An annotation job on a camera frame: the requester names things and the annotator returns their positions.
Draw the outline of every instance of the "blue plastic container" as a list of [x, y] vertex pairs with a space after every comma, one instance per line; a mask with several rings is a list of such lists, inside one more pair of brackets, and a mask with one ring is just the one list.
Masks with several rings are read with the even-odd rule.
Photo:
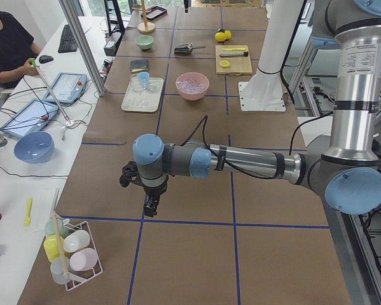
[[47, 162], [55, 150], [52, 136], [47, 132], [31, 132], [22, 137], [13, 149], [14, 155], [26, 163]]

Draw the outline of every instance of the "lemon slice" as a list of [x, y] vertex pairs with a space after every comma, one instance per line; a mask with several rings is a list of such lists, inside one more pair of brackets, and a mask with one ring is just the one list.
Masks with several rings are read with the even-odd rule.
[[220, 66], [222, 66], [223, 68], [229, 68], [231, 65], [228, 60], [222, 60], [220, 61]]

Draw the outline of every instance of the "black keyboard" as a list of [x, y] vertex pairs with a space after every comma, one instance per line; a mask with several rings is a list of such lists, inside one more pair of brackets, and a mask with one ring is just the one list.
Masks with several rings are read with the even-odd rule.
[[77, 51], [77, 43], [70, 29], [70, 25], [66, 24], [63, 28], [62, 37], [60, 38], [59, 53], [68, 53]]

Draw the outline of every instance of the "bowl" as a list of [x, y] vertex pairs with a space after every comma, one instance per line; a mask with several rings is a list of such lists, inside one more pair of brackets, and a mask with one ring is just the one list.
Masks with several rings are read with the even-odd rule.
[[209, 89], [209, 79], [197, 72], [188, 72], [176, 79], [176, 88], [185, 100], [200, 100]]
[[47, 162], [55, 150], [52, 136], [47, 132], [31, 132], [22, 137], [13, 149], [14, 155], [26, 163]]
[[141, 35], [135, 39], [135, 43], [141, 50], [148, 50], [152, 48], [153, 37], [149, 35]]

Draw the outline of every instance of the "person's arm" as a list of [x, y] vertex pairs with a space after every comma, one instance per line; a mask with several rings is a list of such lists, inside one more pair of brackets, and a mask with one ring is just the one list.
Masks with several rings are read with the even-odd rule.
[[27, 59], [25, 64], [19, 68], [13, 69], [11, 71], [0, 72], [0, 83], [5, 84], [11, 81], [16, 81], [22, 78], [24, 75], [38, 75], [36, 68], [31, 65], [29, 59]]
[[31, 50], [33, 53], [35, 53], [36, 55], [39, 55], [40, 52], [42, 52], [42, 48], [40, 46], [38, 46], [36, 43], [32, 43], [31, 44]]

